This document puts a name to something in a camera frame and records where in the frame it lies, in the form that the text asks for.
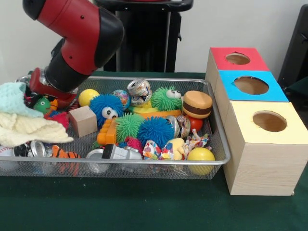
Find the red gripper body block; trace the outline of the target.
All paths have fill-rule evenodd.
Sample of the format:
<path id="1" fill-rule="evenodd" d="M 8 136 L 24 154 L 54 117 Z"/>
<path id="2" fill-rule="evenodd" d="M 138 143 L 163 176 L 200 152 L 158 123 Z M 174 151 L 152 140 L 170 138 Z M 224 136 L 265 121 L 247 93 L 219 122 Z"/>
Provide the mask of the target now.
<path id="1" fill-rule="evenodd" d="M 76 102 L 77 89 L 72 93 L 59 91 L 48 82 L 43 69 L 36 68 L 31 73 L 28 86 L 32 92 L 57 99 L 58 108 L 67 108 Z"/>

